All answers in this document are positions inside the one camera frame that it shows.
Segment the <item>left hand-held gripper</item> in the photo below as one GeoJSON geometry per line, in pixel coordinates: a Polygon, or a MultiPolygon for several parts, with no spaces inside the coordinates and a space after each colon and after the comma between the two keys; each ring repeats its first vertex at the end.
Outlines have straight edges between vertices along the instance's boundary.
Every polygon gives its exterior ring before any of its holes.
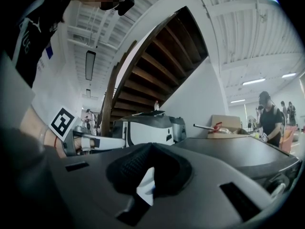
{"type": "MultiPolygon", "coordinates": [[[[75,156],[77,154],[74,147],[74,135],[77,126],[81,124],[81,119],[73,115],[71,111],[65,107],[61,107],[48,125],[50,130],[55,134],[54,147],[58,142],[66,156],[75,156]]],[[[81,137],[82,149],[94,150],[112,150],[124,148],[126,141],[120,138],[83,135],[81,137]]]]}

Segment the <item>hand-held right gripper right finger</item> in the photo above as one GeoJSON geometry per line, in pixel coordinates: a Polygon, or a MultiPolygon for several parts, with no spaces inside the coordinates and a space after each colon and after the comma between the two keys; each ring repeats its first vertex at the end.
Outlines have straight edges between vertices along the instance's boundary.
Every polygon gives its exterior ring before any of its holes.
{"type": "Polygon", "coordinates": [[[157,195],[137,227],[140,229],[234,229],[268,208],[273,199],[257,183],[224,161],[187,149],[159,144],[140,144],[139,149],[160,151],[182,160],[159,156],[155,174],[172,169],[187,171],[189,178],[179,191],[157,195]]]}

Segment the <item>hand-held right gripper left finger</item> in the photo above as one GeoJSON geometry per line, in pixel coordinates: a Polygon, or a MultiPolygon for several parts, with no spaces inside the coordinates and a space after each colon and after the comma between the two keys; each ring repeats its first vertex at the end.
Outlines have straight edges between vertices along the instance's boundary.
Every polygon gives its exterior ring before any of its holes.
{"type": "Polygon", "coordinates": [[[46,151],[78,228],[153,228],[153,208],[139,195],[152,167],[152,144],[68,158],[59,158],[51,147],[46,151]]]}

